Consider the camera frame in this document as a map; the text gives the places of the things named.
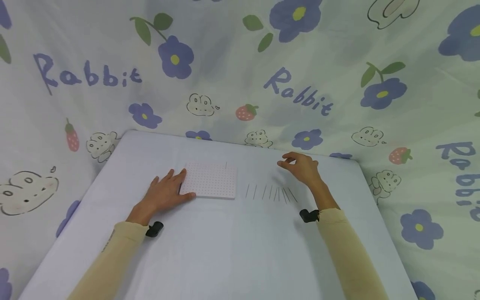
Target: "left hand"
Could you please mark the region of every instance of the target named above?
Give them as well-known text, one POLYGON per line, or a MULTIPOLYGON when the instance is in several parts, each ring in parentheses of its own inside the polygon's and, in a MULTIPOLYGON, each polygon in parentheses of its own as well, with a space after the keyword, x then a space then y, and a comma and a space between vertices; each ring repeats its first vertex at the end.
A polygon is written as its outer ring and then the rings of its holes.
POLYGON ((173 172, 174 170, 171 169, 160 181, 158 176, 153 179, 144 198, 132 209, 127 222, 147 226, 155 213, 171 209, 195 198, 196 195, 193 192, 185 195, 178 194, 187 170, 183 169, 175 176, 173 176, 173 172))

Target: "hand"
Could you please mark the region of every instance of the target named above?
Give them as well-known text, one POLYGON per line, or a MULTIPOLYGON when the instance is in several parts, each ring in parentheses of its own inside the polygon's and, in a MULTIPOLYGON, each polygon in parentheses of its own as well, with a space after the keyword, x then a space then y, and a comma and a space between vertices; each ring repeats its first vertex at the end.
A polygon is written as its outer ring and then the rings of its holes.
POLYGON ((322 181, 317 170, 318 161, 312 160, 310 156, 289 152, 282 157, 285 158, 285 161, 280 160, 277 164, 290 171, 296 179, 305 183, 308 187, 312 187, 322 181))
POLYGON ((185 195, 178 194, 180 185, 187 175, 187 170, 183 169, 175 176, 173 176, 173 172, 173 169, 171 169, 160 181, 158 176, 153 179, 144 198, 132 209, 126 220, 127 222, 146 226, 155 213, 195 198, 196 195, 193 192, 185 195))

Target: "white table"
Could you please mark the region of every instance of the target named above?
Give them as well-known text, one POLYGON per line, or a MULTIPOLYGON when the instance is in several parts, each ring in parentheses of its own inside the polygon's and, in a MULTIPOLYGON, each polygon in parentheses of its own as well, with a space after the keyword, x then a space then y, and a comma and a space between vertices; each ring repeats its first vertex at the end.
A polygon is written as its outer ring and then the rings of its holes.
MULTIPOLYGON (((157 238, 145 239, 117 299, 344 299, 316 225, 299 216, 303 208, 315 209, 313 197, 276 165, 283 153, 127 132, 20 299, 67 298, 152 178, 170 168, 179 171, 189 161, 237 166, 236 199, 196 199, 156 216, 151 223, 159 220, 165 227, 157 238), (290 188, 296 201, 290 193, 290 201, 284 193, 267 199, 270 186, 273 191, 290 188)), ((416 299, 358 163, 313 158, 390 300, 416 299)))

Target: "fabric backdrop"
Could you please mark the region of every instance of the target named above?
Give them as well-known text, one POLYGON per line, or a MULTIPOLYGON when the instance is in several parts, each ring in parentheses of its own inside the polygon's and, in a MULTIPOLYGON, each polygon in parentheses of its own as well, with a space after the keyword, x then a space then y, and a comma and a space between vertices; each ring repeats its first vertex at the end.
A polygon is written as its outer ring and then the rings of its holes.
POLYGON ((0 0, 0 76, 0 300, 130 129, 355 159, 419 299, 480 299, 478 0, 0 0))

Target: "flower stem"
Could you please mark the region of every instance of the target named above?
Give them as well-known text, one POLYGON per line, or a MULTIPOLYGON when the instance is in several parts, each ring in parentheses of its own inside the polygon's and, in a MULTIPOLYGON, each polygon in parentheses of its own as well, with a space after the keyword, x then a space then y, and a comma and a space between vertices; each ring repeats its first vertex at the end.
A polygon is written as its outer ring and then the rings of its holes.
POLYGON ((384 81, 384 76, 383 76, 383 74, 382 74, 382 71, 380 71, 380 69, 378 69, 377 67, 375 67, 375 66, 374 66, 372 63, 370 63, 370 62, 367 62, 367 65, 375 68, 375 70, 377 71, 377 73, 380 75, 380 81, 383 82, 383 81, 384 81))
POLYGON ((153 29, 155 29, 155 31, 157 31, 158 34, 159 34, 165 41, 167 41, 167 38, 160 32, 160 30, 156 29, 155 26, 153 26, 153 24, 150 23, 149 21, 147 21, 147 20, 145 20, 145 19, 143 19, 143 18, 140 18, 140 17, 132 17, 132 18, 130 18, 130 21, 132 21, 132 20, 142 20, 143 22, 145 22, 145 24, 148 24, 148 25, 150 25, 153 29))

